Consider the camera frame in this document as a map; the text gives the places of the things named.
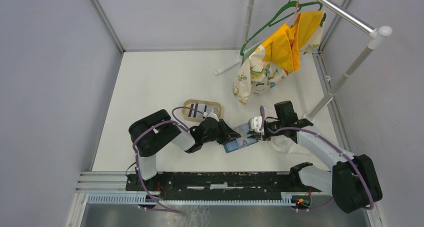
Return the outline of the blue card holder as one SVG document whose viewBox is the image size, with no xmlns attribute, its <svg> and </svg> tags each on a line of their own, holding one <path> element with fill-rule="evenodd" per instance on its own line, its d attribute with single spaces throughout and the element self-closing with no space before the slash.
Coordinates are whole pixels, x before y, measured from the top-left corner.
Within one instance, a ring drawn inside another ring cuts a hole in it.
<svg viewBox="0 0 424 227">
<path fill-rule="evenodd" d="M 250 130 L 248 123 L 239 125 L 233 130 L 240 134 L 240 137 L 223 145 L 226 153 L 231 153 L 259 142 L 257 139 L 248 138 L 248 131 Z"/>
</svg>

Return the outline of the beige oval tray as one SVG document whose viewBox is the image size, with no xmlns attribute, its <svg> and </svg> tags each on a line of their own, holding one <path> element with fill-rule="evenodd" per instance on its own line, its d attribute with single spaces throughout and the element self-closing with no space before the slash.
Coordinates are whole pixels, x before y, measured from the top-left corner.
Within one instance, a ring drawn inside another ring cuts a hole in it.
<svg viewBox="0 0 424 227">
<path fill-rule="evenodd" d="M 211 111 L 220 118 L 223 110 L 222 105 L 218 102 L 198 99 L 188 99 L 183 106 L 187 107 L 182 110 L 183 117 L 191 122 L 201 122 Z"/>
</svg>

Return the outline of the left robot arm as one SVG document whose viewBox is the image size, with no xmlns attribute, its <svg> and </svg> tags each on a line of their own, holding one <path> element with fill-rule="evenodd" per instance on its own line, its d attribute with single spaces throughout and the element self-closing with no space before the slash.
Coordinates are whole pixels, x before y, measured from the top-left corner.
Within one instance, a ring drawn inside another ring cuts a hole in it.
<svg viewBox="0 0 424 227">
<path fill-rule="evenodd" d="M 138 184 L 145 191 L 153 190 L 157 185 L 156 154 L 169 143 L 192 154 L 199 151 L 204 144 L 217 142 L 224 145 L 241 137 L 219 118 L 214 109 L 198 110 L 187 107 L 202 117 L 197 126 L 188 128 L 183 122 L 161 109 L 136 122 L 128 129 L 135 152 Z"/>
</svg>

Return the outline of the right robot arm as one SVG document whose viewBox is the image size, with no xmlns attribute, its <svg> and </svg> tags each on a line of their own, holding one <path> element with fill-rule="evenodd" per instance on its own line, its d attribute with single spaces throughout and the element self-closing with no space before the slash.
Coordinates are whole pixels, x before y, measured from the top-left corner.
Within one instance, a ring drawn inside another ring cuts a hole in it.
<svg viewBox="0 0 424 227">
<path fill-rule="evenodd" d="M 297 164 L 290 168 L 289 186 L 295 191 L 306 187 L 320 190 L 330 195 L 346 214 L 358 209 L 372 210 L 383 193 L 371 158 L 335 145 L 311 121 L 300 119 L 291 101 L 276 103 L 274 108 L 276 117 L 266 117 L 261 107 L 260 115 L 248 121 L 248 138 L 271 141 L 273 137 L 284 136 L 307 149 L 328 168 L 323 170 L 310 162 Z"/>
</svg>

